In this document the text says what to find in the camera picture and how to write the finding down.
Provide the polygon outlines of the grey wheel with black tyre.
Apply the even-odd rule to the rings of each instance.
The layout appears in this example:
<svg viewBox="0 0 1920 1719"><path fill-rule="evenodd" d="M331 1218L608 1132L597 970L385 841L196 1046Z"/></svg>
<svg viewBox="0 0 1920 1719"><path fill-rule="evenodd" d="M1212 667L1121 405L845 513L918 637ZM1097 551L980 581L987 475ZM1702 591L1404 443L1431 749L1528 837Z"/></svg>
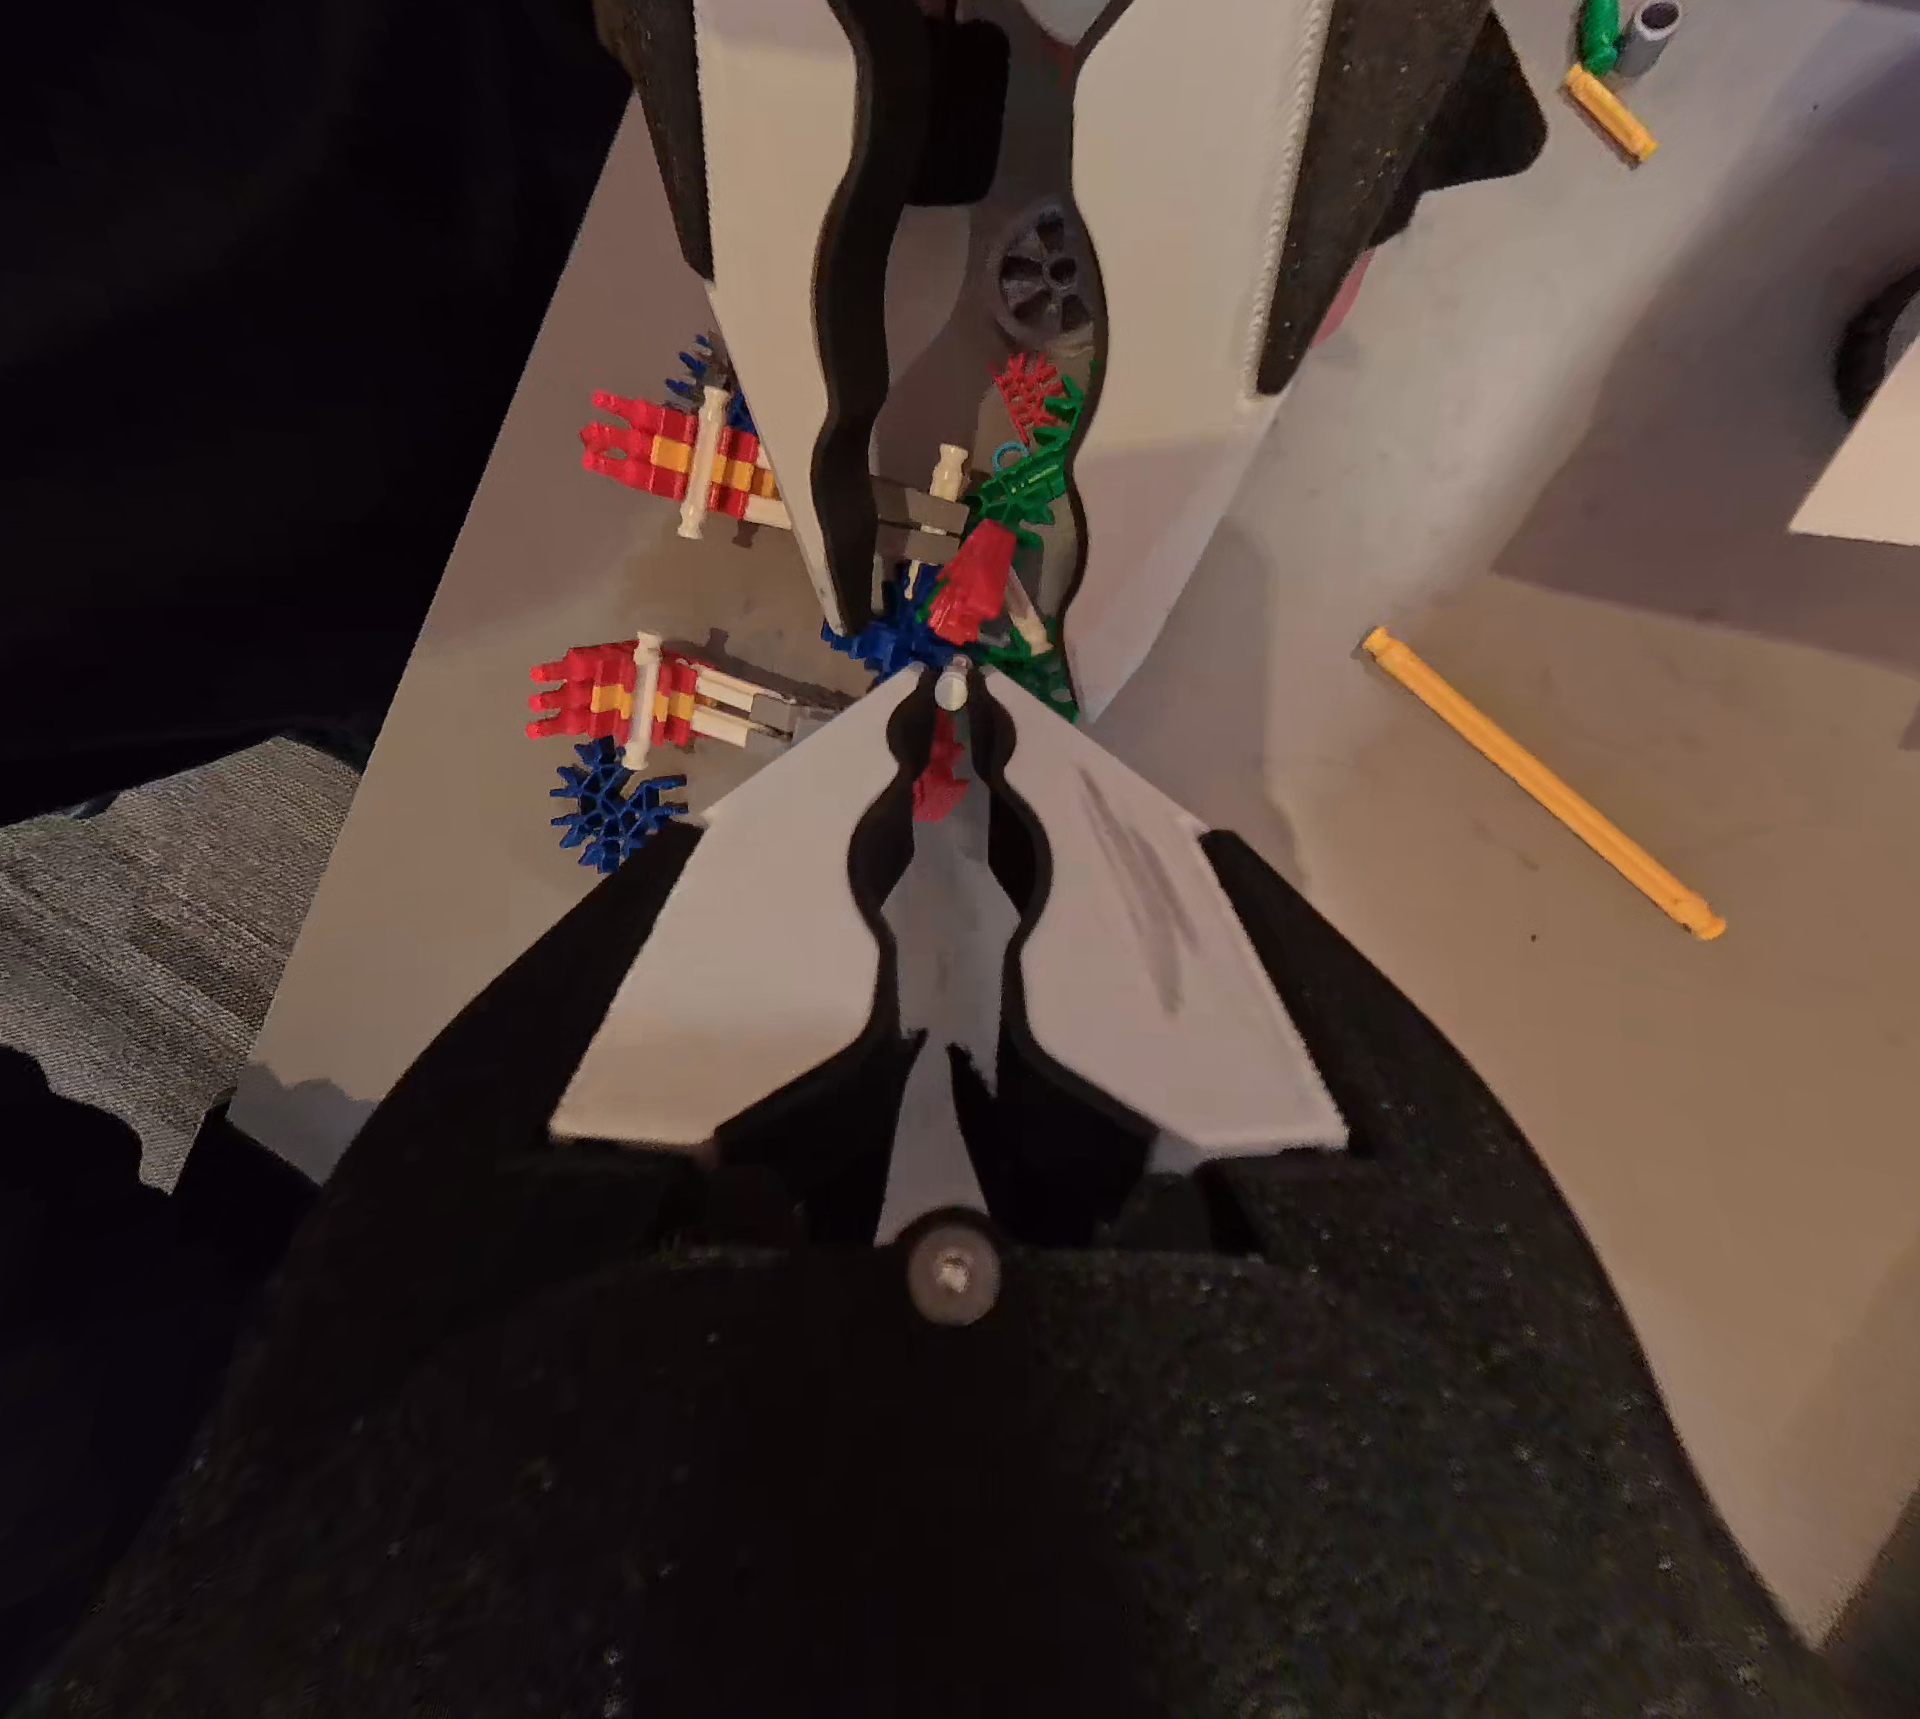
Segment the grey wheel with black tyre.
<svg viewBox="0 0 1920 1719"><path fill-rule="evenodd" d="M1840 329L1833 381L1836 405L1855 425L1890 369L1919 337L1919 267L1911 267L1874 291Z"/></svg>

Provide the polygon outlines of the person's dark clothing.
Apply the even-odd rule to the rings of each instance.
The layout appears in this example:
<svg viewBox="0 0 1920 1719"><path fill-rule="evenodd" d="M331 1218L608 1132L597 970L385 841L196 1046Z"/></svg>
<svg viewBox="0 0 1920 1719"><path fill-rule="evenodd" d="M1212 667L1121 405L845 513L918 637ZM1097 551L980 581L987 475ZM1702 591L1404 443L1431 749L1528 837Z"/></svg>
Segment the person's dark clothing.
<svg viewBox="0 0 1920 1719"><path fill-rule="evenodd" d="M5 0L5 823L370 745L629 105L591 0Z"/></svg>

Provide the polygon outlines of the short yellow rod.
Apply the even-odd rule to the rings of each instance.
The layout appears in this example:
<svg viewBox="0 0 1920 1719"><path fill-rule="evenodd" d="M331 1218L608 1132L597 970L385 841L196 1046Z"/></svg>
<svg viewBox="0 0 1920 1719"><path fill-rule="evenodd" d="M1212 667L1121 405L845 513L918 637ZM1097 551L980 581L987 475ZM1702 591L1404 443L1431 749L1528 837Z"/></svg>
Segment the short yellow rod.
<svg viewBox="0 0 1920 1719"><path fill-rule="evenodd" d="M1658 151L1661 143L1650 127L1588 67L1573 63L1562 89L1626 161L1645 165Z"/></svg>

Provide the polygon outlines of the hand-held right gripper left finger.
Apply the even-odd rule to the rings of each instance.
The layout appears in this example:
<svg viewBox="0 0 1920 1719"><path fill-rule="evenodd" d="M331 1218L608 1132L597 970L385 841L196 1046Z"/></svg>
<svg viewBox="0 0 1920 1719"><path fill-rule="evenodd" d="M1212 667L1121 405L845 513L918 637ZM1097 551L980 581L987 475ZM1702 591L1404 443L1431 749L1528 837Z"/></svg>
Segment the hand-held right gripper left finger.
<svg viewBox="0 0 1920 1719"><path fill-rule="evenodd" d="M887 1014L882 909L914 859L934 687L906 667L706 813L551 1114L557 1138L710 1144Z"/></svg>

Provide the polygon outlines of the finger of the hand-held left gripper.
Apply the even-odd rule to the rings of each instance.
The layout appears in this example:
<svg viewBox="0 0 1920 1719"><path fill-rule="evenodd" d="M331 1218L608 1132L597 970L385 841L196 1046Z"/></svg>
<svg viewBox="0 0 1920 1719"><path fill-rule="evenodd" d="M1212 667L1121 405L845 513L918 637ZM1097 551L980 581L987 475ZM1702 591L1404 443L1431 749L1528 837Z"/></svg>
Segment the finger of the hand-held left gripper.
<svg viewBox="0 0 1920 1719"><path fill-rule="evenodd" d="M1260 365L1336 0L1122 0L1072 91L1105 345L1070 461L1068 673L1099 717L1160 635L1280 403Z"/></svg>
<svg viewBox="0 0 1920 1719"><path fill-rule="evenodd" d="M867 441L884 281L918 155L918 0L690 0L706 289L837 631L868 615Z"/></svg>

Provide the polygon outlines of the blue red toy model core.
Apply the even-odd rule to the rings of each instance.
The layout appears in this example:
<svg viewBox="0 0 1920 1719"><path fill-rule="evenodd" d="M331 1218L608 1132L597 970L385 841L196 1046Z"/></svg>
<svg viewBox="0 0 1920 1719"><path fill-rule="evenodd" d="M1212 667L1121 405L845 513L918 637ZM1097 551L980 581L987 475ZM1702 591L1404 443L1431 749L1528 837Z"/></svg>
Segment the blue red toy model core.
<svg viewBox="0 0 1920 1719"><path fill-rule="evenodd" d="M971 517L945 561L901 559L882 569L875 617L853 631L825 623L822 639L877 677L922 665L938 681L942 667L956 659L974 669L985 629L1005 611L1015 553L1015 531L988 517ZM947 819L969 791L959 771L960 717L934 707L929 757L913 793L917 821Z"/></svg>

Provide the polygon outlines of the silver wheel hub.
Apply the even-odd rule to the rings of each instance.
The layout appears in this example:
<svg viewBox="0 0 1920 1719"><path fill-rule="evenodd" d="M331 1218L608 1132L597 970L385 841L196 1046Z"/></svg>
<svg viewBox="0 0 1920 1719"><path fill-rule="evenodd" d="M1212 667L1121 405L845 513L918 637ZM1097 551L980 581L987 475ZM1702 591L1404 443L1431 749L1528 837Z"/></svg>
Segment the silver wheel hub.
<svg viewBox="0 0 1920 1719"><path fill-rule="evenodd" d="M1092 239L1074 207L1044 197L1005 229L987 267L996 323L1023 349L1092 345L1102 285Z"/></svg>

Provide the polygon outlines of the long yellow rod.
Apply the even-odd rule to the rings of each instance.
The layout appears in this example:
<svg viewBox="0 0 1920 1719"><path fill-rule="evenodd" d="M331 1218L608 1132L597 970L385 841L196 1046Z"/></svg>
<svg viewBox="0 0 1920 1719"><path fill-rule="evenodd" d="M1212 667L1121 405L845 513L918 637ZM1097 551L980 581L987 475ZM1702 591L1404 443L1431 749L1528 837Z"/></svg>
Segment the long yellow rod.
<svg viewBox="0 0 1920 1719"><path fill-rule="evenodd" d="M1464 697L1416 649L1387 627L1371 629L1358 647L1378 669L1418 699L1441 723L1497 767L1526 797L1570 831L1592 855L1694 939L1717 941L1727 917L1663 865L1645 845L1597 809L1517 737Z"/></svg>

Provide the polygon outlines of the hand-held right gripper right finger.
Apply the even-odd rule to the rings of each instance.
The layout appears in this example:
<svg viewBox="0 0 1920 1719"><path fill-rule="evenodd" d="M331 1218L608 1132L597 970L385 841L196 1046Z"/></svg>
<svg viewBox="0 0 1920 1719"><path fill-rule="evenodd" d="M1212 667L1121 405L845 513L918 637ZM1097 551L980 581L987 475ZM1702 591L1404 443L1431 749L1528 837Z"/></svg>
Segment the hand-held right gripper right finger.
<svg viewBox="0 0 1920 1719"><path fill-rule="evenodd" d="M1189 1158L1344 1150L1202 821L1009 675L969 703L1015 1048Z"/></svg>

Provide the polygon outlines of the toy instruction booklet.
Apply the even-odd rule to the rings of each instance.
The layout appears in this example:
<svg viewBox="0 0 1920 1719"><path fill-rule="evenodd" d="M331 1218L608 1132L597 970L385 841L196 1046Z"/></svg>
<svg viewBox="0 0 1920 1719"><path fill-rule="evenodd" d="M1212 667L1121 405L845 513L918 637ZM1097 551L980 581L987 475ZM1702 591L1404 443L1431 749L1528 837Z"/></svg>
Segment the toy instruction booklet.
<svg viewBox="0 0 1920 1719"><path fill-rule="evenodd" d="M1793 533L1919 545L1919 343L1886 371L1788 521Z"/></svg>

